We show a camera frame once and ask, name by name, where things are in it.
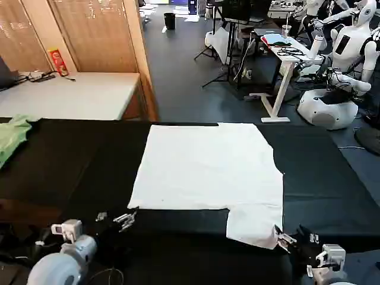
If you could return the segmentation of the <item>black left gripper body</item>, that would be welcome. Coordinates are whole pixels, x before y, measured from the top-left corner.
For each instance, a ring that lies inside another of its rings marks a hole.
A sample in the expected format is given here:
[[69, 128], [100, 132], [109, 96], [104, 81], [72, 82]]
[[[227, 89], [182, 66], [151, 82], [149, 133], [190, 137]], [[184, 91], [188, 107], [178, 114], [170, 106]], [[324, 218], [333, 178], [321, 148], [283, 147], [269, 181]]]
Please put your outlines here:
[[121, 229], [112, 220], [95, 221], [88, 226], [88, 234], [95, 239], [98, 252], [115, 252], [125, 247]]

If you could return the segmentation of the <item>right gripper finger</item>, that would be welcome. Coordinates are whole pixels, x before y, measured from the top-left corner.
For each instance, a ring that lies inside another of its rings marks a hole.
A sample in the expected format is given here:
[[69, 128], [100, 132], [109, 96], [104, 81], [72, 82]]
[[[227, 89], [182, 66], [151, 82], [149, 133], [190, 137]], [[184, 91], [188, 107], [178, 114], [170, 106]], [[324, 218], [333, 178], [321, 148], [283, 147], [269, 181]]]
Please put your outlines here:
[[274, 225], [274, 229], [278, 246], [291, 253], [291, 250], [297, 245], [297, 240], [284, 233], [277, 225]]
[[319, 243], [319, 235], [301, 224], [299, 225], [297, 233], [305, 243]]

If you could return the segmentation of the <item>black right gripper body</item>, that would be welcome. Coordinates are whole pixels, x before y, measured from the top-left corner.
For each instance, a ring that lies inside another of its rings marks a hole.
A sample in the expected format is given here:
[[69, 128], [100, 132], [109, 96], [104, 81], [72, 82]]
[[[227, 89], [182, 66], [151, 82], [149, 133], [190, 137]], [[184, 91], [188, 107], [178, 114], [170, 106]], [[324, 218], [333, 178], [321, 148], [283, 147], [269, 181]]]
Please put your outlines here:
[[290, 261], [296, 268], [306, 268], [307, 265], [317, 267], [319, 261], [316, 260], [316, 256], [321, 252], [322, 245], [320, 243], [311, 242], [309, 238], [298, 239], [290, 247]]

